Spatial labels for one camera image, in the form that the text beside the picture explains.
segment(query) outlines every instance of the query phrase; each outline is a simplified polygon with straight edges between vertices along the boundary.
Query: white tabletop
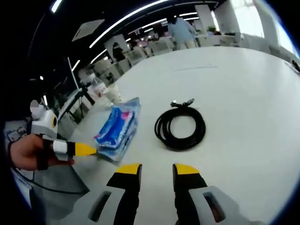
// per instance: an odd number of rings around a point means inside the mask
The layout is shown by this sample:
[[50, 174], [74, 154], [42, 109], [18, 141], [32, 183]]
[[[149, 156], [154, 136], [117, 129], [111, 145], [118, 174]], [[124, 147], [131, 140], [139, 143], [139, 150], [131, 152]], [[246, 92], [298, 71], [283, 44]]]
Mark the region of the white tabletop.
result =
[[[175, 224], [177, 162], [197, 168], [250, 220], [269, 223], [284, 207], [300, 176], [300, 78], [282, 59], [243, 48], [187, 49], [143, 60], [117, 84], [125, 99], [139, 97], [142, 104], [137, 134], [122, 160], [143, 164], [135, 224]], [[205, 137], [192, 150], [166, 150], [154, 134], [155, 121], [173, 100], [191, 98], [205, 120]], [[102, 101], [71, 140], [93, 143], [109, 113], [100, 110]], [[193, 121], [179, 119], [173, 128], [178, 136], [190, 135]], [[116, 170], [96, 157], [75, 161], [91, 189], [106, 184]]]

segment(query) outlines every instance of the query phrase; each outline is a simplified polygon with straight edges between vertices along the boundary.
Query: cable connector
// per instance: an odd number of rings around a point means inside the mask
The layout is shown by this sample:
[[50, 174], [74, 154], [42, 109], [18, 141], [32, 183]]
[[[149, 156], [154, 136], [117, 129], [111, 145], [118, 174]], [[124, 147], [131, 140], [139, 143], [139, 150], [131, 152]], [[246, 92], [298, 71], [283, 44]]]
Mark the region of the cable connector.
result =
[[194, 98], [188, 100], [187, 102], [184, 102], [183, 104], [177, 104], [175, 101], [171, 102], [171, 107], [188, 107], [189, 105], [191, 105], [193, 102], [195, 101]]

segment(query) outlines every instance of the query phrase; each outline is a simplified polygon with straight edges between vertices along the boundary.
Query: ceiling light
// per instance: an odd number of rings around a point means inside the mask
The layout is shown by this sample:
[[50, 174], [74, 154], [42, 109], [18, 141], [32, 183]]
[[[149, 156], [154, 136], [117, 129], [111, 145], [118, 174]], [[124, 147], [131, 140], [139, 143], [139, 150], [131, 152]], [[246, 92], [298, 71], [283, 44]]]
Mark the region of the ceiling light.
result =
[[145, 30], [144, 33], [147, 33], [148, 31], [153, 30], [153, 28], [150, 28], [148, 30]]
[[188, 18], [188, 19], [184, 19], [185, 21], [186, 20], [197, 20], [197, 19], [199, 19], [198, 17], [192, 17], [192, 18]]
[[100, 57], [100, 55], [102, 55], [103, 53], [105, 53], [107, 51], [107, 49], [103, 50], [99, 55], [97, 55], [91, 62], [90, 64], [92, 64], [96, 59], [98, 59], [98, 57]]
[[185, 16], [185, 15], [196, 15], [197, 13], [184, 13], [184, 14], [180, 14], [179, 16]]
[[43, 98], [44, 98], [45, 105], [48, 105], [46, 95], [44, 95]]
[[79, 62], [80, 62], [80, 60], [78, 60], [78, 61], [75, 63], [75, 65], [74, 65], [73, 68], [72, 68], [72, 71], [75, 70], [75, 68], [78, 66]]
[[165, 20], [167, 20], [167, 18], [161, 19], [161, 20], [157, 20], [157, 21], [152, 22], [152, 23], [149, 23], [149, 24], [143, 26], [142, 29], [144, 29], [144, 28], [146, 28], [146, 27], [149, 27], [149, 26], [151, 26], [151, 25], [154, 25], [154, 24], [156, 24], [156, 23], [160, 23], [160, 22], [165, 21]]
[[53, 4], [53, 6], [52, 6], [52, 8], [51, 8], [51, 11], [52, 11], [53, 13], [56, 12], [56, 10], [57, 10], [58, 7], [60, 6], [61, 2], [62, 2], [62, 0], [56, 0], [56, 2]]
[[119, 25], [121, 22], [123, 22], [124, 20], [128, 19], [129, 17], [133, 16], [134, 14], [137, 14], [149, 7], [152, 7], [154, 5], [163, 3], [165, 1], [169, 1], [169, 0], [159, 0], [159, 1], [155, 1], [151, 4], [145, 5], [141, 8], [138, 8], [137, 10], [129, 13], [128, 15], [124, 16], [122, 19], [118, 20], [117, 22], [115, 22], [112, 26], [110, 26], [107, 30], [105, 30], [91, 45], [90, 48], [92, 48], [104, 35], [106, 35], [108, 32], [110, 32], [113, 28], [115, 28], [117, 25]]
[[139, 29], [141, 29], [141, 27], [138, 28], [138, 29], [136, 29], [136, 30], [133, 30], [132, 32], [129, 32], [128, 35], [129, 35], [129, 34], [132, 34], [132, 33], [134, 33], [134, 32], [136, 32], [136, 31], [138, 31]]
[[217, 3], [218, 1], [207, 1], [207, 0], [202, 0], [202, 1], [191, 1], [191, 2], [183, 2], [183, 3], [178, 3], [178, 4], [175, 4], [175, 6], [181, 6], [181, 5], [190, 5], [190, 4], [193, 4], [193, 5], [196, 5], [197, 3], [205, 3], [205, 4], [208, 4], [208, 3]]

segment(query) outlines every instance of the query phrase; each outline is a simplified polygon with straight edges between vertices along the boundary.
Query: blue package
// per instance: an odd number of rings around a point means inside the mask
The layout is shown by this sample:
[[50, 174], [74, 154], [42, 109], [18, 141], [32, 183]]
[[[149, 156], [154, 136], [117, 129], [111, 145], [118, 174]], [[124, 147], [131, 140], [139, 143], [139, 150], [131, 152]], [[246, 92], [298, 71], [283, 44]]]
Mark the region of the blue package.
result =
[[[120, 144], [118, 145], [117, 148], [110, 148], [107, 146], [100, 146], [100, 148], [98, 149], [98, 154], [104, 155], [107, 158], [109, 158], [111, 161], [114, 162], [119, 162], [126, 150], [128, 149], [133, 137], [136, 134], [137, 131], [137, 125], [138, 125], [138, 118], [140, 115], [140, 109], [141, 109], [141, 105], [140, 105], [140, 99], [139, 98], [133, 98], [125, 103], [119, 104], [114, 106], [115, 108], [119, 108], [121, 110], [121, 112], [130, 112], [133, 115], [133, 119], [131, 121], [131, 123], [128, 123], [127, 129], [123, 130], [123, 135], [122, 135], [122, 139], [120, 141]], [[116, 112], [113, 113], [113, 111], [116, 109], [112, 109], [111, 115], [109, 117], [109, 119], [107, 121], [111, 121], [114, 118], [114, 114]], [[104, 133], [108, 133], [108, 128], [105, 128], [103, 130], [103, 134]]]
[[133, 120], [133, 111], [121, 111], [114, 106], [99, 134], [94, 137], [96, 142], [102, 147], [118, 148]]

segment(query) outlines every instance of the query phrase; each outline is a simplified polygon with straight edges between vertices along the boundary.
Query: white wall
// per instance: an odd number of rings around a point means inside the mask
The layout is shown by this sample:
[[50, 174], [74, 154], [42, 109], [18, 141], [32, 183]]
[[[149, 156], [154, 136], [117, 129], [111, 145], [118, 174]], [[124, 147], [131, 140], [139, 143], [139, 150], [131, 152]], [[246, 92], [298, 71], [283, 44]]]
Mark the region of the white wall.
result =
[[202, 33], [205, 33], [205, 29], [203, 28], [201, 20], [194, 20], [194, 24], [197, 30], [201, 30]]
[[113, 44], [115, 42], [117, 42], [124, 51], [128, 50], [129, 48], [127, 47], [127, 43], [122, 34], [116, 35], [105, 42], [104, 46], [107, 49], [108, 54], [111, 56], [112, 60], [116, 62], [116, 59], [113, 57]]
[[270, 11], [261, 3], [261, 1], [254, 1], [254, 4], [262, 21], [264, 37], [270, 44], [278, 46], [276, 27]]
[[239, 32], [240, 27], [236, 19], [231, 2], [228, 0], [215, 11], [217, 22], [221, 32]]
[[195, 6], [196, 12], [198, 13], [198, 16], [200, 17], [203, 29], [203, 33], [207, 32], [207, 28], [209, 26], [215, 26], [214, 21], [212, 19], [210, 8], [208, 5], [198, 5]]

